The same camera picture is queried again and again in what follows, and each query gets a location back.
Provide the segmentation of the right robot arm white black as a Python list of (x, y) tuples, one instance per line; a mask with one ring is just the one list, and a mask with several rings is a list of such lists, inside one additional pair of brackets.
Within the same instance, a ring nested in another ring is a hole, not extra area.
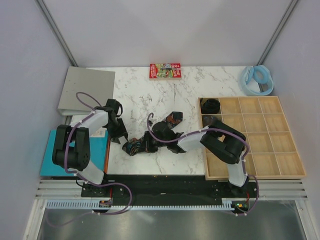
[(154, 126), (147, 121), (147, 130), (157, 148), (166, 147), (175, 154), (206, 148), (226, 164), (230, 193), (240, 197), (247, 191), (249, 177), (244, 161), (250, 146), (241, 132), (220, 120), (189, 133), (174, 132), (164, 121)]

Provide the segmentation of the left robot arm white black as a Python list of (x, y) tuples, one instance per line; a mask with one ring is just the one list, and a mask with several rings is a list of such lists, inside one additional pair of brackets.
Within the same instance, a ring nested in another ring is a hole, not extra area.
[(84, 119), (73, 125), (61, 124), (56, 129), (53, 164), (90, 183), (99, 197), (109, 193), (110, 185), (103, 180), (105, 173), (91, 161), (90, 136), (105, 128), (111, 142), (123, 144), (128, 140), (128, 132), (120, 118), (122, 112), (120, 102), (108, 99), (105, 106), (95, 107)]

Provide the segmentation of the floral navy necktie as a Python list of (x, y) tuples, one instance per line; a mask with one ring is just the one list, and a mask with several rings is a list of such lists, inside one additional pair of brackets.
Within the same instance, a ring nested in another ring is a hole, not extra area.
[[(160, 140), (170, 141), (182, 136), (183, 132), (174, 132), (173, 128), (183, 121), (183, 113), (180, 111), (171, 112), (165, 119), (155, 123), (152, 126), (153, 134)], [(144, 132), (141, 138), (132, 138), (127, 141), (122, 150), (129, 156), (142, 153), (156, 153), (159, 148), (166, 147), (174, 154), (185, 153), (185, 151), (178, 146), (178, 142), (163, 143), (154, 139), (149, 131)]]

